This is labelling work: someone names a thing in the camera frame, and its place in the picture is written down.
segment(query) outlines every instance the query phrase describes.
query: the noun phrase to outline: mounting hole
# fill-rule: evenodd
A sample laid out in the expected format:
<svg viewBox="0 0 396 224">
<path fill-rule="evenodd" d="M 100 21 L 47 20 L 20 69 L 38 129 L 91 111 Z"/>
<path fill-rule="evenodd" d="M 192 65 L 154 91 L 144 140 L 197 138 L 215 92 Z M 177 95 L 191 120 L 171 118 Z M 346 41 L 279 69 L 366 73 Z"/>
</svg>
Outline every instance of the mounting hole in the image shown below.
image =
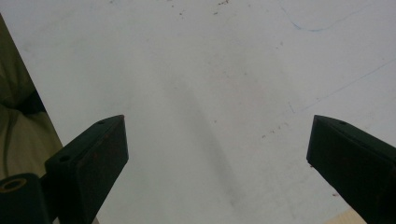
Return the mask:
<svg viewBox="0 0 396 224">
<path fill-rule="evenodd" d="M 25 178 L 12 179 L 0 186 L 0 193 L 9 193 L 14 190 L 20 189 L 26 183 L 27 180 Z"/>
<path fill-rule="evenodd" d="M 70 157 L 69 157 L 69 156 L 62 156 L 62 157 L 59 159 L 60 162 L 66 162 L 66 161 L 69 161 L 69 160 L 70 160 Z"/>
</svg>

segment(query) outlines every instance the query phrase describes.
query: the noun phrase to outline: white surface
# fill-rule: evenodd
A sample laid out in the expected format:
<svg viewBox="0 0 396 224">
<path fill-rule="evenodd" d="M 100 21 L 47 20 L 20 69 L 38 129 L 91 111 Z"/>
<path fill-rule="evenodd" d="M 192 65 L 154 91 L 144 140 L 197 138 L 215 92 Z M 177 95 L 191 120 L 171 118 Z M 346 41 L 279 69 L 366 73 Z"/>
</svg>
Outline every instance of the white surface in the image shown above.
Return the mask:
<svg viewBox="0 0 396 224">
<path fill-rule="evenodd" d="M 347 205 L 305 160 L 314 114 L 396 145 L 390 0 L 3 0 L 64 144 L 124 114 L 107 223 L 322 223 Z"/>
</svg>

